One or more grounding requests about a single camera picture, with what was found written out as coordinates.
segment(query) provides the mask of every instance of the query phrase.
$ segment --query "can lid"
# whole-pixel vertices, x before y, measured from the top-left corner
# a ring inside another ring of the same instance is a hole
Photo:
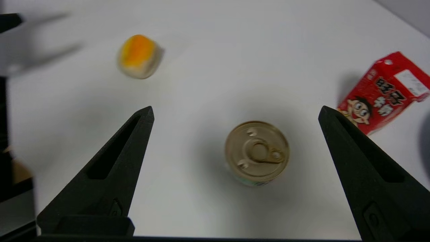
[[[264,182],[277,177],[289,160],[290,149],[281,131],[271,124],[250,121],[227,137],[227,162],[239,177]]]

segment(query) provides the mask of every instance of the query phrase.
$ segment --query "white tabletop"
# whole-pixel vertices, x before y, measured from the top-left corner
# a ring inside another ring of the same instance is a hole
[[[5,11],[28,20],[0,38],[23,67],[9,81],[11,141],[35,174],[37,211],[135,111],[153,107],[135,235],[359,239],[319,111],[391,52],[430,73],[430,40],[371,0],[9,0]],[[166,50],[146,80],[116,67],[134,34]],[[429,104],[371,135],[426,188]],[[223,165],[228,133],[249,120],[278,127],[292,151],[260,188]]]

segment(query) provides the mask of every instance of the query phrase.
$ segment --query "gray wall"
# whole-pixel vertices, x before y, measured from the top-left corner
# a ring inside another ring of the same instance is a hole
[[[375,0],[430,37],[430,0]]]

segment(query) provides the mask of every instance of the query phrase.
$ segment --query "barcode label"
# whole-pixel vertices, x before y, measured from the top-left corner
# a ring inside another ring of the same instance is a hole
[[[394,75],[415,97],[419,97],[430,90],[420,82],[408,69]]]

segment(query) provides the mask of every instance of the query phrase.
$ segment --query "cartoon boy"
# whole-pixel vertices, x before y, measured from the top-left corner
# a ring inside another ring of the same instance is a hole
[[[355,96],[355,100],[348,99],[347,111],[340,110],[355,126],[358,124],[369,125],[369,117],[372,112],[372,105],[362,97]]]

